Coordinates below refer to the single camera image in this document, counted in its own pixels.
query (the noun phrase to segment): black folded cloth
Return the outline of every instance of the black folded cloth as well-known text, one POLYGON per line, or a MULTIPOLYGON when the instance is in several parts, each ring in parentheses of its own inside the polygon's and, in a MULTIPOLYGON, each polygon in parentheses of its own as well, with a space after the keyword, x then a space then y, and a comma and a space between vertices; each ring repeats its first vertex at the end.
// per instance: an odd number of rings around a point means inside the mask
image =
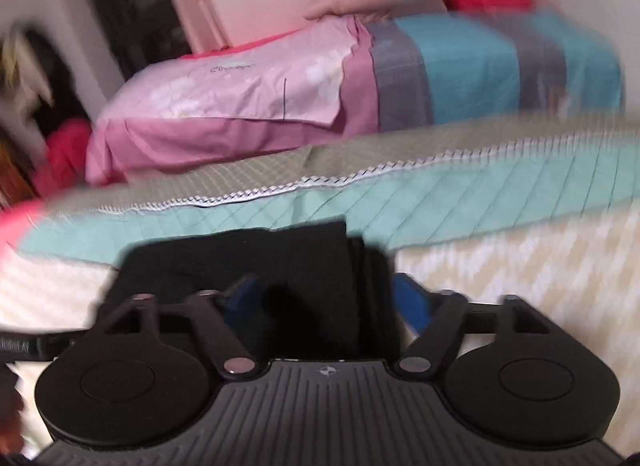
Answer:
POLYGON ((259 360, 398 358, 388 261, 361 238, 347 237, 343 222, 136 247, 125 256, 97 319, 138 293, 179 303, 199 290, 228 289, 247 274, 264 287, 261 309, 234 330, 259 360))

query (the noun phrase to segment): beige quilted fabric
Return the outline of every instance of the beige quilted fabric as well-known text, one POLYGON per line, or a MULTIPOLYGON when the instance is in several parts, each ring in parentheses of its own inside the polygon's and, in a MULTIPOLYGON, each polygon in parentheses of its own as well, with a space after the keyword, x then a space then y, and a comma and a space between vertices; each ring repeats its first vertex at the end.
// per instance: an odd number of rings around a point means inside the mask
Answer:
POLYGON ((606 435, 640 450, 640 207, 427 248, 403 249, 396 269, 430 289, 481 303, 516 293, 580 340, 622 389, 606 435))

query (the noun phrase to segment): bed sheet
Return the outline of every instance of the bed sheet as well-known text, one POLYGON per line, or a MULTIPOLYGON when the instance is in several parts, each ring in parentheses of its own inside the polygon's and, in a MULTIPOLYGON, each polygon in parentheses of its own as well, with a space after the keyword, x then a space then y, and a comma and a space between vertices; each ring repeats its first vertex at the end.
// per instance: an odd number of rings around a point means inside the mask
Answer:
MULTIPOLYGON (((186 116, 158 119, 127 116, 124 110, 100 118, 87 150, 86 178, 98 185, 148 169, 180 171, 208 162, 329 144, 378 131, 378 99, 369 48, 371 38, 355 19, 356 41, 344 59, 341 107, 330 126, 294 121, 260 121, 186 116)), ((287 41, 293 35, 277 41, 287 41)))
POLYGON ((403 249, 396 271, 480 303, 514 293, 603 359, 621 386, 606 441, 638 451, 640 207, 619 208, 433 247, 403 249))
POLYGON ((542 110, 619 112, 623 77, 604 39, 549 12, 429 14, 368 24, 380 129, 542 110))

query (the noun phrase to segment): gray ribbed panel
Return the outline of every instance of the gray ribbed panel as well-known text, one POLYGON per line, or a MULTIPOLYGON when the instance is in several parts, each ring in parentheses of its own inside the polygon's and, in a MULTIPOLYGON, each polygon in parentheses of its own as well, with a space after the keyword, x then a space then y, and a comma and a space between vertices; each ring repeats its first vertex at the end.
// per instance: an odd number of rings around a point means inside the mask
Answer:
POLYGON ((614 466, 601 442, 517 451, 474 435, 433 386, 391 377, 378 362, 276 362, 264 377, 227 385, 181 436, 144 451, 91 452, 59 442, 43 466, 614 466))

